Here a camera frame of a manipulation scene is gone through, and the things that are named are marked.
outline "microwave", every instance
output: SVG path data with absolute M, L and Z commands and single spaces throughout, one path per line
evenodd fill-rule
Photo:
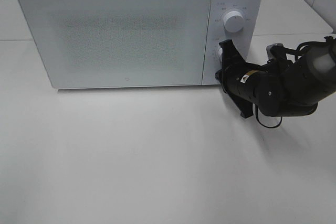
M 18 0 L 56 89 L 219 84 L 246 58 L 260 0 Z

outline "black cable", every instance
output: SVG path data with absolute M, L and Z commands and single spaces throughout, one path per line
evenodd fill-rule
M 258 123 L 259 123 L 260 125 L 262 125 L 263 127 L 268 128 L 268 129 L 275 129 L 275 128 L 277 128 L 277 127 L 279 127 L 279 126 L 281 125 L 281 123 L 282 123 L 282 117 L 281 117 L 281 119 L 280 119 L 280 122 L 279 122 L 277 125 L 275 125 L 275 126 L 266 126 L 266 125 L 262 124 L 262 123 L 260 122 L 260 120 L 259 120 L 259 116 L 258 116 L 258 110 L 259 110 L 258 105 L 254 104 L 254 108 L 255 108 L 256 119 L 257 119 Z

